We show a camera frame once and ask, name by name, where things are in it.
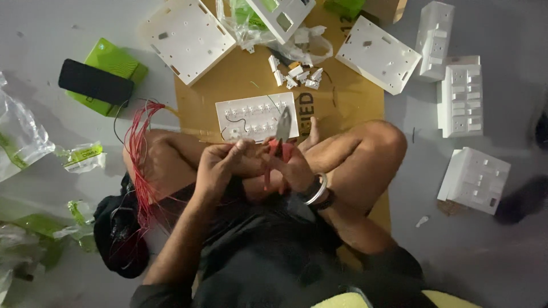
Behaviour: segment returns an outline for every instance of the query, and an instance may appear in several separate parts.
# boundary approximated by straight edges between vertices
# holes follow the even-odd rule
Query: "black phone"
[[[123,105],[132,95],[134,82],[84,63],[66,59],[59,87],[109,104]]]

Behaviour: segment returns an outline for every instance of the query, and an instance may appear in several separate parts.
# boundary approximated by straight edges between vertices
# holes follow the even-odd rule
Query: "white modular box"
[[[138,32],[186,85],[198,81],[236,46],[200,0],[165,2]]]
[[[417,50],[422,56],[416,74],[427,82],[445,78],[445,59],[455,7],[437,1],[430,2],[420,13],[419,33],[416,37]]]
[[[222,101],[215,104],[224,140],[253,139],[262,142],[276,135],[278,119],[285,107],[291,114],[289,137],[299,136],[293,92]]]
[[[308,16],[315,0],[273,0],[276,6],[266,7],[262,0],[247,0],[280,44],[285,44]]]
[[[469,147],[453,151],[438,199],[494,215],[510,164]]]
[[[483,135],[483,87],[480,56],[446,58],[438,82],[438,128],[444,138]]]
[[[421,55],[360,16],[335,58],[396,95],[403,91]]]

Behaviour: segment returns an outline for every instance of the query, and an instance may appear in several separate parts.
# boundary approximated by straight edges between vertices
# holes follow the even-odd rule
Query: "bangle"
[[[312,204],[312,202],[316,201],[326,190],[327,188],[327,174],[325,173],[319,173],[319,175],[322,177],[322,186],[319,188],[318,192],[308,201],[305,202],[305,205],[308,206],[309,204]]]

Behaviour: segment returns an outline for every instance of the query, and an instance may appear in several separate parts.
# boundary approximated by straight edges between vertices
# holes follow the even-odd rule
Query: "wire bundle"
[[[145,179],[141,166],[145,164],[148,151],[145,133],[147,128],[150,128],[151,117],[160,109],[167,109],[177,115],[177,112],[173,108],[147,99],[145,106],[135,112],[133,124],[124,136],[124,147],[129,153],[135,173],[133,185],[135,186],[135,195],[139,205],[137,219],[142,228],[150,226],[150,218],[153,216],[152,204],[158,202],[155,198],[154,189]],[[143,114],[146,114],[146,118],[143,124],[139,126]]]

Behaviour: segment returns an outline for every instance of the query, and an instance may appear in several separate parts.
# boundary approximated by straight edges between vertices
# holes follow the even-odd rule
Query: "bare foot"
[[[319,143],[318,120],[315,117],[311,117],[310,122],[312,122],[312,127],[310,128],[310,135],[308,136],[308,138],[306,138],[305,141],[301,142],[301,144],[298,146],[299,150],[301,150],[302,153],[305,153],[311,147]]]

